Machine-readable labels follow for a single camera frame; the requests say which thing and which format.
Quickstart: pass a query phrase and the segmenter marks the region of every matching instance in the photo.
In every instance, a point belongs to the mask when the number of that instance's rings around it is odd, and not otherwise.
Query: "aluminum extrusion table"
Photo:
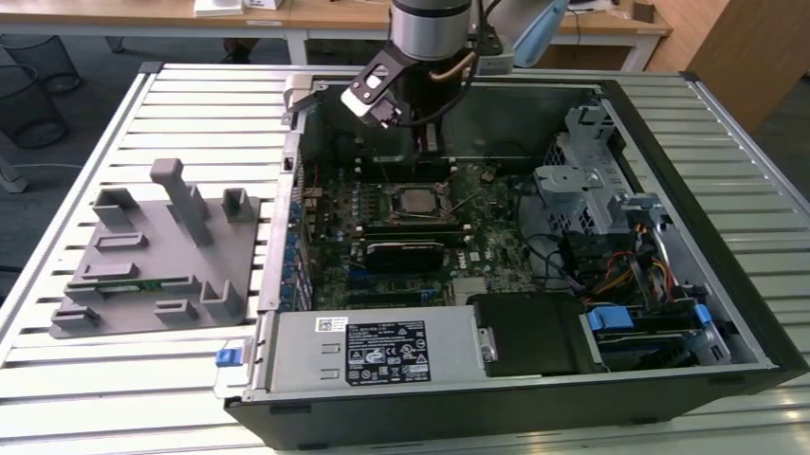
[[[288,129],[283,85],[292,72],[356,68],[167,64],[142,73],[0,309],[0,452],[274,453],[223,411],[214,354],[254,334],[260,265]],[[527,71],[515,77],[615,78],[653,130],[754,284],[810,354],[810,206],[699,82],[678,75]],[[158,157],[178,157],[204,197],[239,186],[262,198],[248,323],[228,328],[55,340],[61,290],[96,222],[97,191],[148,181]],[[639,180],[650,188],[642,166]],[[342,447],[323,453],[807,453],[810,375],[730,397],[669,423]]]

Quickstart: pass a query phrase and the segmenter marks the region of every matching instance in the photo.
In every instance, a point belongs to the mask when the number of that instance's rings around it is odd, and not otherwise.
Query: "floor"
[[[109,118],[144,61],[216,63],[224,57],[219,39],[127,38],[127,50],[111,54],[100,37],[64,37],[65,47],[85,84],[56,97],[71,133],[57,144],[35,151],[19,150],[0,136],[0,155],[12,164],[69,163],[81,165],[104,132]],[[310,56],[314,64],[362,64],[374,55],[363,43],[342,46],[339,54],[320,44]],[[263,40],[252,55],[256,64],[288,64],[286,44]],[[9,64],[5,53],[0,64]],[[805,196],[810,196],[810,82],[799,82],[769,117],[754,139]],[[25,193],[0,191],[0,265],[23,266],[59,209],[79,170],[20,169],[31,186]],[[0,302],[16,276],[0,272]]]

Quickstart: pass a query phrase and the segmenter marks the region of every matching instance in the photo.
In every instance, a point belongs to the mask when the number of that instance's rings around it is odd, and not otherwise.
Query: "black trash bin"
[[[17,64],[33,68],[48,93],[64,93],[81,85],[81,77],[59,36],[1,35],[0,46]]]
[[[24,149],[56,142],[67,133],[60,111],[24,65],[0,65],[0,131]]]

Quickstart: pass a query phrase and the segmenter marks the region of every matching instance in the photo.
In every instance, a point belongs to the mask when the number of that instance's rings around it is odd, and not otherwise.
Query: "sticker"
[[[344,328],[346,382],[350,386],[430,381],[423,320],[351,324]]]
[[[348,318],[316,318],[315,332],[346,332]]]
[[[270,26],[270,27],[280,27],[280,21],[247,21],[248,26]]]

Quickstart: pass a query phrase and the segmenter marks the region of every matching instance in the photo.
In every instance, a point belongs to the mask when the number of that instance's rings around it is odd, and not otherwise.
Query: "motherboard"
[[[484,161],[448,165],[440,181],[406,182],[375,163],[368,176],[318,163],[306,191],[315,309],[455,305],[487,291],[537,290],[512,217],[518,178]]]

